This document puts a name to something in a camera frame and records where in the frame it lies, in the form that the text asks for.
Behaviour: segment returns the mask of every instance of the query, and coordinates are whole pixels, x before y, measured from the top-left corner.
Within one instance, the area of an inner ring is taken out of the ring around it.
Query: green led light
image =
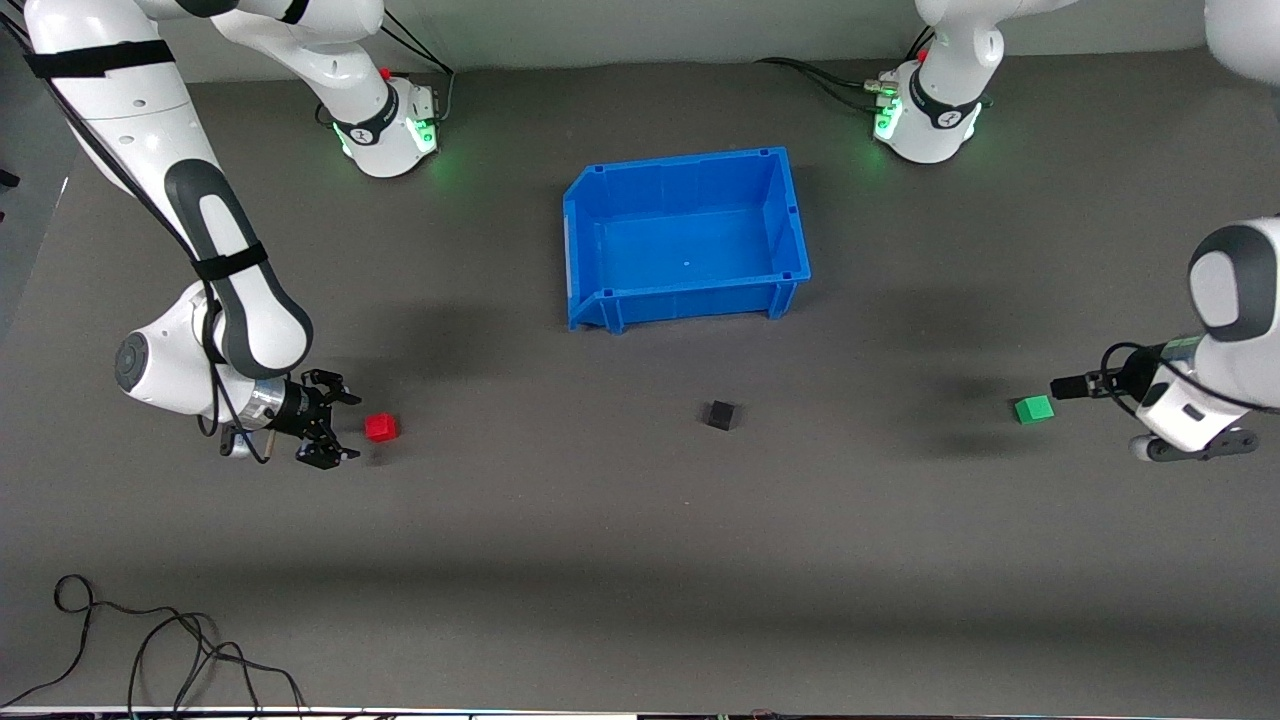
[[[404,127],[408,128],[408,135],[420,152],[425,155],[435,150],[435,128],[430,120],[404,118]]]
[[[887,108],[881,110],[881,119],[876,123],[876,137],[890,140],[897,129],[897,120],[902,117],[902,100],[895,97]]]

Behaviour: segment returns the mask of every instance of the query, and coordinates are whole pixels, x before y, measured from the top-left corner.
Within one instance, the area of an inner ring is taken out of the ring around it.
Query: red cube
[[[365,437],[370,442],[387,442],[399,437],[399,428],[396,427],[396,416],[390,413],[379,413],[365,418]]]

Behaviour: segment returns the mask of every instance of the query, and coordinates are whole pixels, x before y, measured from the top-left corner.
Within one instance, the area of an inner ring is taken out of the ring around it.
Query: green cube
[[[1014,409],[1018,410],[1018,421],[1024,425],[1043,423],[1053,416],[1053,405],[1044,395],[1024,397],[1018,401]]]

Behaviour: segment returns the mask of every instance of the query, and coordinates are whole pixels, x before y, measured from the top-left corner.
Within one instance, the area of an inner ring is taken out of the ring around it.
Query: black strap
[[[911,73],[911,82],[908,86],[911,101],[915,106],[920,109],[922,113],[929,117],[929,122],[936,129],[951,129],[960,124],[961,120],[973,113],[982,97],[977,97],[964,105],[947,105],[941,100],[934,100],[929,97],[929,94],[924,91],[924,86],[920,85],[920,69],[916,68]]]
[[[280,18],[280,22],[291,26],[298,24],[298,20],[302,19],[302,13],[307,12],[307,3],[310,1],[311,0],[293,0],[289,3],[289,6],[284,10],[284,17]]]
[[[247,270],[259,263],[266,261],[266,247],[261,242],[255,242],[234,255],[219,255],[207,260],[196,260],[191,264],[196,274],[205,282],[229,278],[241,270]]]
[[[105,77],[106,70],[172,63],[173,53],[163,40],[99,45],[47,55],[27,55],[27,65],[40,79],[58,77]]]

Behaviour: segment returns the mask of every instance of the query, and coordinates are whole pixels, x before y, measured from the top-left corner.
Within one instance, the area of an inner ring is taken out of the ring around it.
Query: connector
[[[897,97],[897,83],[891,79],[868,79],[863,82],[863,90],[870,92],[872,95],[881,95],[884,97]]]

